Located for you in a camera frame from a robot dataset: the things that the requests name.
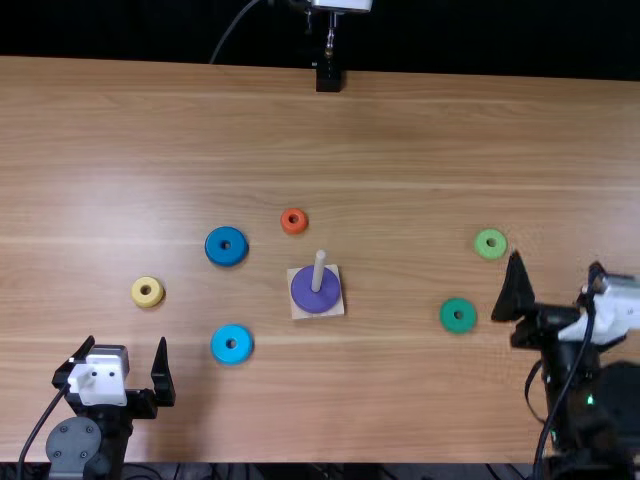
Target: blue ring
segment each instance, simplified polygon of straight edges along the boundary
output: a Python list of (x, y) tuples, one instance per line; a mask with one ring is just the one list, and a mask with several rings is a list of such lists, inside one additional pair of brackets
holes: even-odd
[(224, 365), (243, 363), (249, 358), (251, 352), (253, 352), (253, 337), (251, 332), (241, 325), (225, 325), (211, 337), (211, 353)]
[(207, 236), (204, 252), (216, 265), (233, 267), (247, 256), (249, 244), (237, 228), (219, 227)]

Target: purple ring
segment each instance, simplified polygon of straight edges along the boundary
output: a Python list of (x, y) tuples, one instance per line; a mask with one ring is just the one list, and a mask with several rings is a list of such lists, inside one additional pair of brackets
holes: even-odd
[(340, 300), (340, 280), (335, 273), (325, 267), (322, 285), (316, 293), (311, 290), (313, 265), (302, 268), (291, 282), (291, 298), (307, 313), (323, 313)]

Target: green ring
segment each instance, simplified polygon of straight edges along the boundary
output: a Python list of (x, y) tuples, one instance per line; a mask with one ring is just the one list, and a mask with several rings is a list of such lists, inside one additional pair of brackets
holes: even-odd
[(476, 324), (476, 310), (464, 298), (450, 298), (440, 307), (440, 322), (451, 333), (467, 333)]
[(507, 239), (498, 230), (488, 228), (476, 235), (473, 242), (476, 253), (487, 260), (496, 260), (507, 251)]

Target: orange ring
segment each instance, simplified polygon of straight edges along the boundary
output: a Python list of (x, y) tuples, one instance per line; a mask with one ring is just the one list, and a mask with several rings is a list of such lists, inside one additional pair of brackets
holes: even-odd
[(299, 208), (287, 208), (280, 217), (282, 229), (289, 235), (297, 235), (304, 232), (309, 225), (309, 220)]

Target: wooden base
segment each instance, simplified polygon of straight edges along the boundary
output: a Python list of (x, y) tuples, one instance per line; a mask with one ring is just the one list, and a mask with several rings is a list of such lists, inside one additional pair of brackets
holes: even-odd
[(338, 281), (340, 282), (340, 298), (338, 299), (338, 301), (333, 307), (331, 307), (329, 310), (323, 313), (308, 313), (302, 310), (300, 307), (298, 307), (298, 305), (296, 305), (296, 302), (294, 302), (293, 298), (291, 297), (291, 282), (293, 282), (293, 277), (296, 276), (296, 273), (302, 270), (302, 268), (304, 267), (290, 268), (289, 270), (287, 270), (287, 283), (289, 285), (289, 290), (288, 290), (289, 302), (291, 303), (291, 318), (293, 320), (302, 320), (305, 318), (337, 317), (340, 315), (344, 315), (344, 299), (342, 295), (342, 281), (340, 280), (340, 272), (338, 271), (337, 265), (325, 265), (325, 268), (328, 268), (329, 270), (331, 270), (333, 273), (336, 274), (336, 277), (338, 277)]

